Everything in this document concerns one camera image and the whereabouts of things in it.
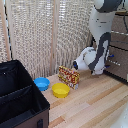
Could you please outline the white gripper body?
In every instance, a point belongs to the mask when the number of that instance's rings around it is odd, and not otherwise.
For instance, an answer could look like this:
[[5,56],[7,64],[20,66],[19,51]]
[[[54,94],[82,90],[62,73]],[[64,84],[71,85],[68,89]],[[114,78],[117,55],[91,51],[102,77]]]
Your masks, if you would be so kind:
[[99,62],[100,63],[100,72],[103,72],[104,69],[106,68],[105,63],[107,61],[108,56],[109,56],[109,50],[105,50],[104,49],[102,54],[101,54],[101,56],[100,56],[100,58],[99,58],[99,61],[100,61]]

